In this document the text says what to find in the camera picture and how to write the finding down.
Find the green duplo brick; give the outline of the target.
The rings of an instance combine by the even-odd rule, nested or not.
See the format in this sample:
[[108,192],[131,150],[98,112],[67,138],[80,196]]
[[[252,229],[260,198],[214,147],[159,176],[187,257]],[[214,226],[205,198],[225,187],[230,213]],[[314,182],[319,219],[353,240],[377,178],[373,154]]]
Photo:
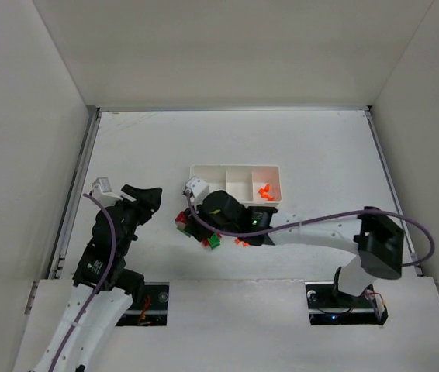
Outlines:
[[220,246],[221,243],[221,235],[213,233],[209,238],[206,239],[207,245],[211,250]]

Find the red curved duplo brick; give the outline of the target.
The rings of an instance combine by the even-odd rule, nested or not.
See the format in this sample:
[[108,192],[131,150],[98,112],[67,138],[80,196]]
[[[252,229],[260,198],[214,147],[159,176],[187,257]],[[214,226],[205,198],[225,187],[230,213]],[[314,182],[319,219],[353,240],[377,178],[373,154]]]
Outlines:
[[175,225],[179,232],[185,234],[187,237],[191,236],[188,230],[188,220],[185,211],[182,211],[177,215],[177,217],[175,218]]

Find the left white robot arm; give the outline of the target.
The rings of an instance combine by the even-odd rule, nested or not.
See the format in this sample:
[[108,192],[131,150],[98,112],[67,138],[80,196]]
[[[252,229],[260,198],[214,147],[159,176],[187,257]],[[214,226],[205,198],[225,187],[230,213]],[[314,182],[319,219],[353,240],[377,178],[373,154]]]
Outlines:
[[111,331],[145,289],[144,276],[126,269],[137,228],[161,207],[161,188],[124,185],[120,194],[100,177],[83,196],[99,209],[72,277],[64,313],[35,371],[89,371]]

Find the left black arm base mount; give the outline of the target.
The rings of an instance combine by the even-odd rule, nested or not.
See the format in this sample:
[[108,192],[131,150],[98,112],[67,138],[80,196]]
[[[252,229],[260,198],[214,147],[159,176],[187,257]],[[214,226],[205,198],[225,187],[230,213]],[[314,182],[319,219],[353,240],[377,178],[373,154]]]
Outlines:
[[168,323],[169,289],[168,282],[146,283],[142,298],[126,310],[116,326],[166,326]]

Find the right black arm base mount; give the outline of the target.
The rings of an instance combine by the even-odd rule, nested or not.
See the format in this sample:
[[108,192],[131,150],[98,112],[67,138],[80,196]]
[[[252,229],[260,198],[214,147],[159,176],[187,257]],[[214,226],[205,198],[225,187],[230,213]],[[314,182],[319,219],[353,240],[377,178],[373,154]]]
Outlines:
[[373,284],[358,296],[337,289],[339,267],[332,281],[305,283],[309,322],[312,326],[384,326],[389,318],[388,308]]

